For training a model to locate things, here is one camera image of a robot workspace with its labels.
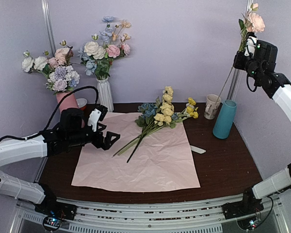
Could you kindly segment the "pink wrapping paper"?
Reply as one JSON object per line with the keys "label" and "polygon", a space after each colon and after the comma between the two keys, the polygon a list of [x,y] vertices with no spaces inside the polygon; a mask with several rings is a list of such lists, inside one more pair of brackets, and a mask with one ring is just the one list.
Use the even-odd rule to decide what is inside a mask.
{"label": "pink wrapping paper", "polygon": [[115,153],[141,133],[139,113],[108,113],[106,130],[120,134],[109,150],[87,144],[81,149],[72,186],[115,192],[166,192],[199,188],[187,133],[182,123],[147,136],[135,150]]}

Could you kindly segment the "blue hydrangea stem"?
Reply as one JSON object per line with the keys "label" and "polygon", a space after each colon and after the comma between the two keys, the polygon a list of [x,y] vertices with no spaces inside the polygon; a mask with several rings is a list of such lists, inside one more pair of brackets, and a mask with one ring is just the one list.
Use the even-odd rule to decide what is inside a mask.
{"label": "blue hydrangea stem", "polygon": [[127,163],[131,160],[132,156],[139,147],[141,141],[148,136],[151,132],[159,128],[158,123],[155,123],[155,115],[157,114],[158,107],[153,103],[143,103],[138,107],[138,112],[141,115],[135,120],[137,126],[142,128],[141,134],[137,137],[138,141],[131,155],[129,156]]}

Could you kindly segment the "cream yellow rose stem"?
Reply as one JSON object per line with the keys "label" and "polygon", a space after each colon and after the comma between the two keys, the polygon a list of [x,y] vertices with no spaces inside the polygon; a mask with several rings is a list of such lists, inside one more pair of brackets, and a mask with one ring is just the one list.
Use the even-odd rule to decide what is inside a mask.
{"label": "cream yellow rose stem", "polygon": [[[175,113],[174,106],[172,105],[173,100],[173,89],[170,86],[166,86],[164,90],[162,91],[162,96],[157,97],[155,100],[155,105],[157,105],[158,110],[157,114],[155,115],[155,123],[158,123],[159,128],[157,128],[155,131],[158,131],[162,129],[165,126],[170,126],[170,123],[172,121],[171,116]],[[138,141],[138,138],[134,138],[130,142],[128,142],[124,147],[122,147],[120,150],[118,150],[114,156],[121,155],[131,147],[135,147]]]}

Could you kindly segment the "cream printed ribbon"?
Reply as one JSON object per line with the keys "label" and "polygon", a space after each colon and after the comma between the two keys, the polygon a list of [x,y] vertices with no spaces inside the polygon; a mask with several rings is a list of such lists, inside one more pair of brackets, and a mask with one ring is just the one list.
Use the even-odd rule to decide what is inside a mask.
{"label": "cream printed ribbon", "polygon": [[196,147],[196,146],[192,146],[190,145],[191,151],[196,152],[198,154],[204,154],[206,152],[206,150]]}

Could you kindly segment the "pink peony stem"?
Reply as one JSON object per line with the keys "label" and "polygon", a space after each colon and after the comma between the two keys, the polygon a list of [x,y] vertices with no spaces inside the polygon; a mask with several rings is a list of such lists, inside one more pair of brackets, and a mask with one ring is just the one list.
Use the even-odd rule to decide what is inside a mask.
{"label": "pink peony stem", "polygon": [[[256,39],[253,39],[255,34],[263,32],[265,29],[263,18],[257,14],[258,9],[259,9],[259,4],[255,0],[247,1],[246,11],[242,15],[242,19],[239,19],[241,42],[240,42],[240,45],[235,57],[237,57],[240,52],[242,52],[243,55],[246,55],[246,54],[249,56],[252,55],[253,52],[250,52],[249,49],[247,48],[248,47],[247,40],[248,39],[252,40],[251,46],[253,46],[256,42]],[[235,100],[239,82],[240,82],[241,73],[242,73],[242,70],[240,68],[235,68],[234,66],[231,67],[229,74],[219,93],[219,97],[221,99],[223,99],[223,97],[221,97],[222,92],[224,91],[225,86],[232,74],[233,75],[232,81],[231,81],[231,85],[230,85],[226,99]]]}

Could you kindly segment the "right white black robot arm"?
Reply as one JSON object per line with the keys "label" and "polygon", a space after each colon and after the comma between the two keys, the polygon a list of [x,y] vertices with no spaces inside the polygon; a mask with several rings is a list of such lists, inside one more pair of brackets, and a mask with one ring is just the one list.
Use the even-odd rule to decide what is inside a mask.
{"label": "right white black robot arm", "polygon": [[275,45],[249,37],[234,59],[245,73],[236,124],[263,180],[245,189],[241,201],[223,205],[227,219],[261,211],[264,198],[291,189],[291,82],[275,71],[276,57]]}

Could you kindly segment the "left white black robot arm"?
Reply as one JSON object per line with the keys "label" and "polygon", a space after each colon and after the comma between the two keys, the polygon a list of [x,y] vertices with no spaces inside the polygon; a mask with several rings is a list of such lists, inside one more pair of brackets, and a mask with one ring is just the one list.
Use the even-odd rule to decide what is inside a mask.
{"label": "left white black robot arm", "polygon": [[[104,106],[94,109],[84,124],[81,109],[68,108],[53,129],[45,129],[29,137],[5,136],[0,139],[0,167],[32,158],[44,158],[67,152],[74,147],[92,144],[97,149],[108,150],[120,138],[100,122],[107,111]],[[37,212],[56,220],[73,220],[76,205],[57,201],[56,195],[45,184],[30,183],[0,171],[0,194],[26,200]]]}

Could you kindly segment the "small yellow flower stem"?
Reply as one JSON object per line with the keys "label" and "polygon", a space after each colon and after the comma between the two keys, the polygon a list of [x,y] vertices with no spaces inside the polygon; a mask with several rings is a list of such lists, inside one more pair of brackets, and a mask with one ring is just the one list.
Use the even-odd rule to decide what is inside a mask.
{"label": "small yellow flower stem", "polygon": [[170,128],[175,128],[177,123],[182,123],[188,118],[197,119],[199,116],[197,110],[196,101],[193,98],[188,98],[185,109],[171,116],[172,121],[170,123]]}

